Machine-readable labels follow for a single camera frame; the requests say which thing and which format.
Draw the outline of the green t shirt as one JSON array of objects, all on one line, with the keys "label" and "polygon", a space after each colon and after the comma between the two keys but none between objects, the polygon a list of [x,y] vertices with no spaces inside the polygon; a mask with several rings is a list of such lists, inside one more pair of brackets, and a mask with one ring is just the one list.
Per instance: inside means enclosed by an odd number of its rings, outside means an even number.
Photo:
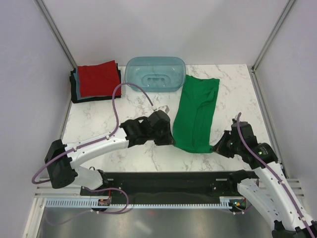
[{"label": "green t shirt", "polygon": [[211,153],[211,125],[220,80],[187,75],[173,123],[174,146],[189,153]]}]

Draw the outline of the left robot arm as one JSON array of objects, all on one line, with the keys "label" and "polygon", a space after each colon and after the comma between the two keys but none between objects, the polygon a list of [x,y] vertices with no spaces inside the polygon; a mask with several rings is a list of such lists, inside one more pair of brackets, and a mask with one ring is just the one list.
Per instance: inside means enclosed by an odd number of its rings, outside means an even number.
[{"label": "left robot arm", "polygon": [[69,144],[56,140],[45,157],[52,188],[60,189],[76,184],[103,195],[109,188],[105,173],[81,165],[103,154],[143,145],[147,141],[153,141],[156,146],[175,143],[171,134],[170,118],[166,112],[157,110],[148,117],[129,119],[121,123],[111,135],[103,134]]}]

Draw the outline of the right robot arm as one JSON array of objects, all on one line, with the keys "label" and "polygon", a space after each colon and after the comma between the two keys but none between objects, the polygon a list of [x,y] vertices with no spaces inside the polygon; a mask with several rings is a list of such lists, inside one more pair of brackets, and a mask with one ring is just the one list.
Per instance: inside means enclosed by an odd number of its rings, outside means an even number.
[{"label": "right robot arm", "polygon": [[262,215],[274,238],[315,238],[317,223],[301,205],[289,185],[278,158],[267,143],[258,143],[251,125],[233,119],[230,130],[224,131],[213,147],[227,158],[238,155],[247,163],[266,191],[262,192],[245,170],[229,174],[227,189],[240,194]]}]

